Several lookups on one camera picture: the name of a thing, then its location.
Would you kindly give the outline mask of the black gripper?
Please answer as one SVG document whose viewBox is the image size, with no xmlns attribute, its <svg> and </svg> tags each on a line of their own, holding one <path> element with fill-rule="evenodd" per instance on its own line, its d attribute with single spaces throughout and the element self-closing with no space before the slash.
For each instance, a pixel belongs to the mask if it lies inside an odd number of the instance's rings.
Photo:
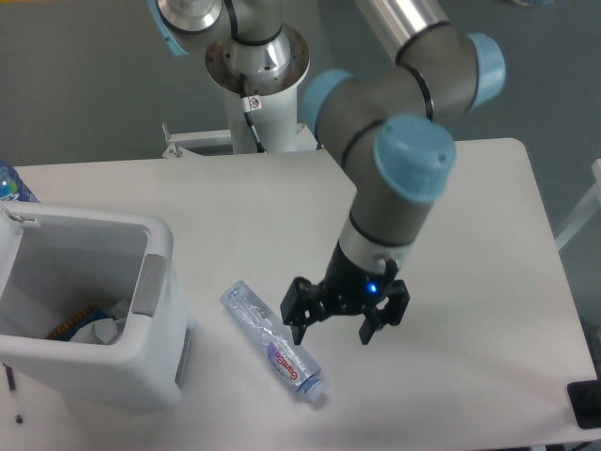
<svg viewBox="0 0 601 451">
<path fill-rule="evenodd" d="M 363 314 L 359 330 L 363 345 L 386 325 L 399 325 L 408 307 L 407 286 L 395 280 L 399 268 L 393 258 L 380 258 L 378 263 L 384 264 L 383 270 L 365 270 L 337 243 L 319 285 L 294 278 L 280 304 L 283 324 L 289 327 L 294 344 L 301 344 L 309 326 L 331 316 Z"/>
</svg>

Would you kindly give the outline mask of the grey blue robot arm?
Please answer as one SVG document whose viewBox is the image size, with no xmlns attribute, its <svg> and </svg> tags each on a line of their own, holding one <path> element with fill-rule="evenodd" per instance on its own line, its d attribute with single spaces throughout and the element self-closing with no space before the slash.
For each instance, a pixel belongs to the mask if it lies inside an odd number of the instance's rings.
<svg viewBox="0 0 601 451">
<path fill-rule="evenodd" d="M 284 22 L 280 2 L 151 1 L 148 8 L 173 54 L 204 54 L 224 93 L 235 152 L 294 151 L 304 123 L 355 185 L 323 280 L 298 277 L 282 300 L 293 339 L 332 316 L 363 316 L 363 343 L 399 324 L 409 295 L 398 272 L 455 162 L 443 122 L 501 92 L 497 43 L 460 33 L 435 1 L 362 1 L 393 68 L 368 82 L 327 70 L 299 92 L 308 49 Z"/>
</svg>

